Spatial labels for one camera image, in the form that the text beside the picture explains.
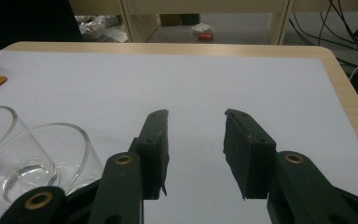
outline white tabletop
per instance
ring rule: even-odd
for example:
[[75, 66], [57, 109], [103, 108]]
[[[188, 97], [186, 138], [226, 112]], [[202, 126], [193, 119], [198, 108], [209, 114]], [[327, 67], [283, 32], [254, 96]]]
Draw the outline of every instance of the white tabletop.
[[358, 195], [358, 139], [317, 59], [0, 51], [0, 75], [0, 105], [29, 127], [82, 127], [102, 162], [128, 150], [147, 114], [170, 111], [168, 197], [145, 204], [145, 223], [269, 222], [226, 164], [228, 108]]

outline glass rim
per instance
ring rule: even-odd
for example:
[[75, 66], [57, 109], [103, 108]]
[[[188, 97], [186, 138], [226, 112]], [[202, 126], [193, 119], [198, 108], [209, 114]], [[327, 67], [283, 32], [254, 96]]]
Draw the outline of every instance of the glass rim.
[[5, 132], [5, 134], [0, 138], [0, 146], [2, 145], [2, 141], [4, 139], [6, 139], [10, 133], [14, 130], [14, 128], [16, 127], [16, 124], [17, 124], [17, 121], [19, 120], [19, 116], [17, 115], [17, 112], [11, 108], [11, 107], [8, 107], [8, 106], [5, 106], [5, 105], [0, 105], [0, 109], [4, 109], [6, 110], [7, 112], [9, 112], [11, 114], [11, 117], [12, 117], [12, 120], [11, 120], [11, 123], [7, 129], [7, 131]]
[[48, 127], [66, 127], [66, 128], [76, 130], [78, 133], [81, 134], [81, 136], [83, 137], [84, 143], [85, 143], [85, 146], [83, 148], [83, 150], [84, 150], [83, 158], [81, 160], [81, 163], [79, 164], [78, 169], [76, 170], [76, 173], [72, 176], [71, 180], [69, 180], [67, 183], [65, 183], [64, 186], [62, 186], [62, 188], [66, 191], [67, 189], [70, 189], [72, 187], [73, 183], [76, 182], [77, 178], [83, 172], [84, 168], [86, 167], [86, 163], [87, 163], [87, 160], [89, 158], [90, 151], [91, 151], [90, 138], [87, 135], [87, 133], [83, 129], [81, 129], [80, 127], [76, 126], [75, 124], [65, 123], [65, 122], [56, 122], [56, 123], [49, 123], [49, 124], [40, 125], [40, 126], [37, 126], [37, 127], [33, 128], [33, 129], [30, 129], [30, 130], [28, 130], [28, 131], [26, 131], [24, 133], [20, 133], [17, 136], [9, 139], [2, 146], [0, 146], [0, 148], [6, 146], [8, 144], [11, 144], [12, 142], [16, 141], [19, 138], [22, 138], [26, 134], [32, 134], [34, 132], [37, 132], [37, 131], [42, 130], [42, 129], [46, 129]]

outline floor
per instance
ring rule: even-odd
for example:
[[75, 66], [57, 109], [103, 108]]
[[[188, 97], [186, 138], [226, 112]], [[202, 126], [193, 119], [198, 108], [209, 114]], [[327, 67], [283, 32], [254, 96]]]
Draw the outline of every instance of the floor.
[[[344, 14], [345, 21], [355, 32], [358, 29], [358, 12], [348, 12]], [[320, 13], [297, 13], [297, 22], [300, 28], [314, 36], [319, 36], [323, 26]], [[295, 15], [291, 20], [296, 25]], [[268, 38], [268, 20], [269, 14], [246, 13], [246, 14], [201, 14], [200, 22], [211, 25], [213, 29], [212, 41], [199, 41], [193, 35], [191, 26], [165, 26], [158, 24], [158, 29], [150, 37], [150, 43], [215, 43], [215, 44], [249, 44], [249, 45], [267, 45]], [[327, 26], [338, 36], [349, 39], [348, 32], [344, 23], [337, 13], [329, 13]], [[323, 29], [321, 38], [333, 42], [343, 43], [347, 47], [321, 41], [320, 45], [331, 49], [335, 55], [352, 64], [358, 65], [358, 52], [353, 50], [354, 45], [341, 40], [331, 34], [326, 28]], [[318, 39], [307, 36], [307, 39], [314, 45], [318, 45]], [[290, 26], [286, 29], [284, 45], [307, 45]], [[342, 67], [349, 77], [355, 69], [353, 66], [347, 66], [344, 63]]]

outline black cable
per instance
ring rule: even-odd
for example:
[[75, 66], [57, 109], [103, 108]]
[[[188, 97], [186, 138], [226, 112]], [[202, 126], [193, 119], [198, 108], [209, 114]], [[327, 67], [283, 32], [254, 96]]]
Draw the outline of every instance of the black cable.
[[324, 19], [322, 18], [322, 22], [323, 22], [324, 24], [322, 25], [321, 31], [319, 32], [319, 36], [318, 36], [318, 46], [321, 46], [322, 31], [324, 30], [325, 22], [326, 22], [326, 20], [327, 20], [328, 14], [330, 13], [331, 5], [333, 5], [333, 2], [330, 2], [330, 5], [328, 6], [328, 9], [327, 9], [326, 16], [324, 17]]
[[295, 29], [295, 32], [297, 33], [298, 37], [300, 37], [300, 39], [309, 46], [314, 46], [314, 44], [312, 42], [310, 42], [305, 36], [303, 36], [295, 27], [295, 24], [293, 23], [292, 19], [289, 19], [290, 24], [292, 25], [293, 29]]
[[341, 40], [343, 40], [343, 41], [346, 41], [346, 42], [348, 42], [348, 43], [354, 45], [354, 42], [353, 42], [353, 41], [350, 41], [349, 39], [346, 39], [346, 38], [344, 38], [344, 37], [342, 37], [342, 36], [337, 35], [336, 33], [334, 33], [334, 32], [330, 29], [330, 27], [329, 27], [329, 26], [325, 23], [325, 21], [323, 20], [322, 12], [320, 13], [320, 16], [321, 16], [322, 22], [324, 23], [324, 27], [325, 27], [332, 35], [334, 35], [335, 37], [337, 37], [337, 38], [339, 38], [339, 39], [341, 39]]
[[356, 64], [354, 64], [354, 63], [347, 62], [347, 61], [342, 60], [342, 59], [340, 59], [340, 58], [338, 58], [338, 57], [336, 57], [336, 59], [337, 59], [337, 61], [339, 61], [340, 63], [345, 63], [346, 65], [348, 65], [348, 66], [350, 66], [350, 67], [354, 67], [354, 68], [357, 68], [357, 67], [358, 67], [358, 65], [356, 65]]
[[344, 23], [345, 29], [347, 30], [351, 39], [354, 41], [355, 46], [358, 48], [358, 38], [353, 34], [353, 32], [351, 31], [351, 28], [349, 27], [349, 25], [347, 24], [347, 22], [345, 20], [344, 13], [342, 11], [341, 1], [340, 0], [337, 0], [337, 1], [338, 1], [339, 9], [337, 9], [337, 7], [334, 4], [332, 4], [332, 7], [336, 11], [338, 16], [341, 18], [342, 22]]
[[305, 31], [301, 28], [301, 26], [299, 25], [299, 22], [298, 22], [298, 19], [297, 19], [297, 16], [296, 16], [296, 13], [295, 13], [295, 12], [293, 13], [293, 15], [294, 15], [294, 17], [295, 17], [295, 20], [296, 20], [296, 24], [297, 24], [297, 26], [298, 26], [298, 29], [299, 29], [302, 33], [304, 33], [305, 35], [308, 35], [308, 36], [310, 36], [310, 37], [312, 37], [312, 38], [315, 38], [315, 39], [321, 39], [322, 41], [325, 41], [325, 42], [328, 42], [328, 43], [331, 43], [331, 44], [335, 44], [335, 45], [339, 45], [339, 46], [342, 46], [342, 47], [345, 47], [345, 48], [348, 48], [348, 49], [353, 49], [352, 46], [348, 46], [348, 45], [345, 45], [345, 44], [341, 44], [341, 43], [338, 43], [338, 42], [335, 42], [335, 41], [332, 41], [332, 40], [329, 40], [329, 39], [321, 38], [321, 37], [318, 37], [318, 36], [315, 36], [315, 35], [311, 35], [311, 34], [305, 32]]
[[[300, 37], [300, 39], [301, 39], [302, 41], [304, 41], [305, 44], [307, 44], [308, 46], [315, 46], [311, 41], [309, 41], [305, 36], [303, 36], [303, 35], [297, 30], [297, 28], [295, 27], [295, 24], [293, 23], [293, 21], [292, 21], [291, 19], [289, 19], [289, 22], [290, 22], [290, 24], [292, 25], [292, 27], [293, 27], [293, 29], [295, 30], [295, 32], [297, 33], [297, 35]], [[344, 64], [346, 64], [346, 65], [348, 65], [348, 66], [351, 66], [351, 67], [357, 67], [357, 65], [354, 64], [354, 63], [347, 62], [347, 61], [342, 60], [342, 59], [340, 59], [340, 58], [338, 58], [338, 57], [336, 57], [336, 59], [337, 59], [337, 61], [339, 61], [340, 63], [344, 63]]]

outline screw hole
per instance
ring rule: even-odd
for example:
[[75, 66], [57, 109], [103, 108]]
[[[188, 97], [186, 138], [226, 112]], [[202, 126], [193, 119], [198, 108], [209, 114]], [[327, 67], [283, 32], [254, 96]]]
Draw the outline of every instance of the screw hole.
[[51, 192], [48, 191], [40, 192], [29, 198], [25, 202], [24, 207], [29, 210], [38, 209], [48, 204], [52, 199], [53, 199], [53, 194]]
[[287, 161], [290, 161], [291, 163], [296, 163], [296, 164], [300, 164], [300, 163], [303, 163], [303, 158], [300, 157], [300, 156], [297, 156], [295, 154], [286, 154], [284, 156], [284, 158], [287, 160]]
[[132, 161], [132, 157], [130, 156], [120, 156], [115, 160], [115, 162], [120, 165], [130, 163], [131, 161]]

